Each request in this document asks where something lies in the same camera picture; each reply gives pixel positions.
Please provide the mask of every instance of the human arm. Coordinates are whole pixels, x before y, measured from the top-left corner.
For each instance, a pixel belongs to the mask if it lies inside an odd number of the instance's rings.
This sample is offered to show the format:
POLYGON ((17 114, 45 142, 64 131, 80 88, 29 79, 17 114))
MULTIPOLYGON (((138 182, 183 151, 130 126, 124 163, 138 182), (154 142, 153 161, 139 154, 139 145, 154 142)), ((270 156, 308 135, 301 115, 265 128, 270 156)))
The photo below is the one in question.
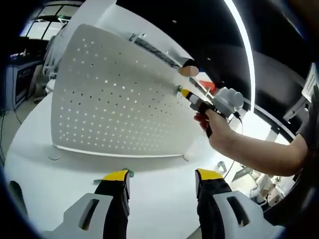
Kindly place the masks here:
POLYGON ((262 141, 236 133, 224 118, 212 110, 208 110, 206 115, 209 122, 200 114, 195 119, 203 129, 210 125, 213 131, 210 145, 221 154, 271 175, 290 176, 301 168, 308 147, 300 134, 290 145, 262 141))

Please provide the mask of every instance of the black handle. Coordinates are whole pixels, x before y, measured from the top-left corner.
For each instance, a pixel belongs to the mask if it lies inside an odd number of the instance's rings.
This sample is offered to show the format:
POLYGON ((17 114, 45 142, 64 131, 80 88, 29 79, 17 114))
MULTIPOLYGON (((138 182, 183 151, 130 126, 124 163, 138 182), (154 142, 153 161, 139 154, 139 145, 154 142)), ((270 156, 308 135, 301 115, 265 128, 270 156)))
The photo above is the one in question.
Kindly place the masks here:
MULTIPOLYGON (((198 111, 199 111, 202 115, 205 116, 205 115, 206 115, 205 113, 206 113, 207 110, 212 110, 212 111, 218 113, 218 114, 219 114, 220 116, 222 116, 223 118, 226 118, 224 114, 217 112, 217 109, 216 109, 216 107, 215 107, 214 105, 211 105, 211 104, 208 103, 208 102, 202 102, 202 103, 200 104, 199 108, 198 108, 198 111)), ((213 134, 213 131, 211 130, 210 125, 208 124, 208 127, 207 127, 207 129, 206 129, 206 135, 207 135, 207 137, 209 138, 212 134, 213 134)))

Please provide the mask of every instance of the cable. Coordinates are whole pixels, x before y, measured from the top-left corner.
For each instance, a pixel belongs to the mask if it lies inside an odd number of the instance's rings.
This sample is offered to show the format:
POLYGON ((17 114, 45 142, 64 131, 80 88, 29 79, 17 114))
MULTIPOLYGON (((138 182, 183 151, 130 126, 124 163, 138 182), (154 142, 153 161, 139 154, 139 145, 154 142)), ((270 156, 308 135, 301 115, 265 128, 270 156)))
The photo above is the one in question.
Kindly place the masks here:
POLYGON ((14 71, 13 71, 13 65, 12 65, 12 97, 11 97, 12 109, 14 111, 16 119, 19 121, 20 124, 22 124, 20 119, 19 119, 19 117, 18 117, 18 115, 16 114, 15 107, 14 107, 14 104, 13 104, 13 90, 14 90, 13 85, 14 85, 14 71))
MULTIPOLYGON (((243 122, 241 121, 240 114, 239 114, 238 112, 235 112, 235 113, 234 113, 234 116, 235 116, 237 119, 239 119, 239 121, 240 121, 240 123, 241 123, 241 134, 243 134, 243 131, 244 131, 244 125, 243 125, 243 122)), ((232 162, 232 164, 231 164, 231 166, 230 166, 230 168, 229 168, 228 172, 226 173, 226 175, 225 175, 224 179, 226 179, 226 177, 227 177, 228 173, 230 172, 230 170, 231 170, 231 169, 232 169, 232 167, 234 166, 234 163, 235 163, 235 160, 233 160, 233 162, 232 162)))
POLYGON ((2 146, 1 146, 4 116, 5 116, 5 112, 3 112, 2 120, 1 120, 1 127, 0 127, 0 128, 1 128, 1 131, 0 131, 0 154, 1 154, 1 155, 0 155, 0 157, 1 157, 1 163, 2 163, 2 165, 4 165, 4 162, 5 162, 5 157, 4 157, 3 149, 2 149, 2 146))

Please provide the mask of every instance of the white table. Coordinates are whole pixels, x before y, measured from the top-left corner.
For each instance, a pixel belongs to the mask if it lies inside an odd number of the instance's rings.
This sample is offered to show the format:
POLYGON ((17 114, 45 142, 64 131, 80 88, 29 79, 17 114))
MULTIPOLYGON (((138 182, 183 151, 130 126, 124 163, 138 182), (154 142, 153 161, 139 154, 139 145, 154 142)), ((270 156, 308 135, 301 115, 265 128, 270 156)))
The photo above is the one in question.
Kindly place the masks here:
MULTIPOLYGON (((64 150, 59 160, 52 161, 48 154, 57 149, 51 141, 51 102, 52 93, 25 119, 4 169, 7 180, 21 186, 35 228, 54 230, 73 203, 95 191, 93 180, 122 168, 135 172, 130 180, 128 238, 184 239, 199 226, 194 171, 212 169, 220 161, 204 134, 187 153, 189 162, 183 157, 110 158, 64 150)), ((229 168, 231 160, 223 160, 229 168)))

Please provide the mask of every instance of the small orange object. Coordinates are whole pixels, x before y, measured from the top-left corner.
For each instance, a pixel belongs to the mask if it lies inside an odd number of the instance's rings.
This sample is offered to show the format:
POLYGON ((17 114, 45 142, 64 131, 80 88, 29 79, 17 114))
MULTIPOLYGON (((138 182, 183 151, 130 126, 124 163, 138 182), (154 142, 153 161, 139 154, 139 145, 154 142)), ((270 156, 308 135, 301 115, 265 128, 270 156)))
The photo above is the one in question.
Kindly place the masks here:
POLYGON ((213 83, 213 82, 211 82, 211 81, 203 81, 203 80, 200 80, 199 81, 201 84, 202 84, 202 86, 203 87, 205 87, 207 90, 210 88, 210 93, 212 94, 212 95, 214 95, 216 92, 216 90, 217 90, 217 88, 216 88, 216 86, 215 86, 215 84, 213 83))

